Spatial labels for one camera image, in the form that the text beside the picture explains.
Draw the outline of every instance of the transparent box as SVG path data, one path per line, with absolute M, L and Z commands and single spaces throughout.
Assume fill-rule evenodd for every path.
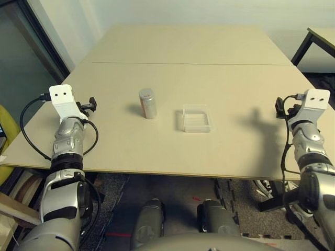
M 185 132 L 210 132 L 212 130 L 207 105 L 183 105 L 183 118 Z

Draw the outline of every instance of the yellow chair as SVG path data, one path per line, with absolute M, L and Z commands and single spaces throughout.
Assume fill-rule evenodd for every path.
M 7 136 L 7 141 L 4 145 L 2 151 L 5 151 L 7 147 L 12 143 L 12 141 L 16 138 L 16 136 L 20 132 L 20 128 L 15 122 L 15 120 L 11 117 L 8 111 L 0 105 L 0 124 L 2 125 L 5 134 Z M 14 167 L 11 166 L 1 166 L 0 165 L 0 185 L 8 178 L 8 176 L 12 173 Z

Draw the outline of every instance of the black table leg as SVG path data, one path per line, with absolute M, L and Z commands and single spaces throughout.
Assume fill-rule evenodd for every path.
M 313 35 L 309 32 L 307 34 L 307 36 L 305 37 L 305 39 L 303 40 L 303 42 L 300 45 L 300 47 L 297 50 L 297 52 L 294 54 L 292 60 L 291 60 L 291 62 L 293 63 L 293 65 L 297 66 L 298 63 L 301 61 L 301 59 L 305 55 L 306 51 L 308 50 L 308 48 L 312 44 L 312 40 L 311 40 L 312 37 L 313 37 Z
M 299 188 L 295 188 L 291 191 L 285 193 L 285 200 L 289 205 L 299 203 Z M 282 208 L 283 205 L 283 195 L 278 195 L 272 199 L 265 200 L 258 204 L 259 210 L 261 212 L 268 212 Z
M 312 36 L 310 39 L 313 43 L 315 43 L 318 47 L 323 49 L 324 51 L 328 52 L 329 55 L 331 55 L 333 58 L 335 58 L 335 48 L 334 46 L 330 46 L 324 41 L 322 41 L 317 36 Z
M 277 197 L 279 195 L 281 195 L 282 192 L 282 182 L 281 181 L 273 181 L 273 180 L 269 180 L 270 183 L 270 187 L 272 190 L 272 196 L 273 197 Z

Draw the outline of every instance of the wooden board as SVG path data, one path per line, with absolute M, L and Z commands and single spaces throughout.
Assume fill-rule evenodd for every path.
M 113 26 L 85 62 L 291 65 L 256 26 Z
M 24 172 L 16 183 L 15 187 L 10 193 L 10 197 L 14 198 L 18 190 L 24 184 L 24 182 L 31 176 L 29 172 Z M 40 180 L 37 180 L 34 185 L 32 185 L 26 192 L 26 195 L 23 199 L 23 204 L 28 205 L 33 198 L 38 186 L 40 185 Z M 18 224 L 14 219 L 9 218 L 5 215 L 0 214 L 0 251 L 5 251 L 12 235 L 15 232 Z
M 94 96 L 90 119 L 99 142 L 84 157 L 84 170 L 189 176 L 281 179 L 280 159 L 286 128 L 275 117 L 278 96 L 303 93 L 312 85 L 294 66 L 146 65 L 82 63 L 65 80 L 82 104 Z M 150 87 L 157 97 L 158 117 L 142 117 L 138 91 Z M 207 104 L 211 133 L 182 131 L 183 104 Z M 325 149 L 334 159 L 334 111 L 319 120 Z M 50 102 L 27 124 L 31 140 L 51 155 L 59 116 Z M 87 127 L 85 148 L 95 139 Z M 3 164 L 49 168 L 22 134 L 3 154 Z M 287 168 L 298 171 L 293 148 Z M 287 174 L 287 179 L 299 179 Z
M 309 27 L 307 30 L 335 49 L 335 28 Z
M 0 192 L 0 213 L 17 217 L 34 225 L 41 223 L 39 213 L 36 210 L 12 199 L 2 192 Z

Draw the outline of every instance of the white wall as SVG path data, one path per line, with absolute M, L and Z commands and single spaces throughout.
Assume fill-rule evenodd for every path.
M 335 28 L 335 0 L 29 0 L 72 70 L 113 24 L 255 24 L 292 58 L 307 27 Z M 335 72 L 312 45 L 304 72 Z

